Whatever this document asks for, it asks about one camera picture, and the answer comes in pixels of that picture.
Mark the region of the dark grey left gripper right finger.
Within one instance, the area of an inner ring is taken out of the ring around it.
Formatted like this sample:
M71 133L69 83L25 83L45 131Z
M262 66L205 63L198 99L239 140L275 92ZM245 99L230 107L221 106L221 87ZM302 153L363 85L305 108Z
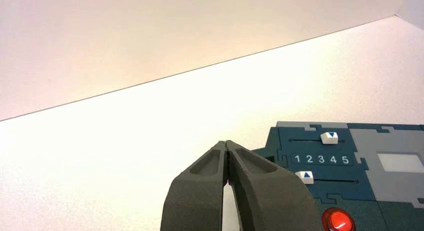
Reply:
M226 148L240 230L323 230L316 201L297 175L231 140Z

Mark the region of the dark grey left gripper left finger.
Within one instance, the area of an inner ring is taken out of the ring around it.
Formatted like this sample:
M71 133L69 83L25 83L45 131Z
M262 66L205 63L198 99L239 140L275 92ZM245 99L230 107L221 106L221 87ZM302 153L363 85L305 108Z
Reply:
M160 230L222 230L227 182L227 147L225 141L218 141L173 179L164 201Z

